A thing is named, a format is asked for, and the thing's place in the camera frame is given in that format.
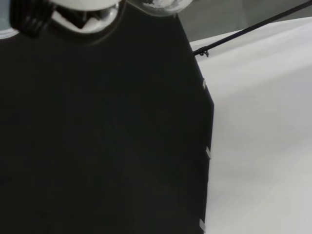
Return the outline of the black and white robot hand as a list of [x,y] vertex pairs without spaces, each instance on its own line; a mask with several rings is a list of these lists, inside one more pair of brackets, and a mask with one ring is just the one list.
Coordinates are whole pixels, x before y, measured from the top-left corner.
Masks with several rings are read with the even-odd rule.
[[51,23],[73,33],[92,35],[118,19],[119,0],[11,0],[10,26],[29,37],[38,37]]

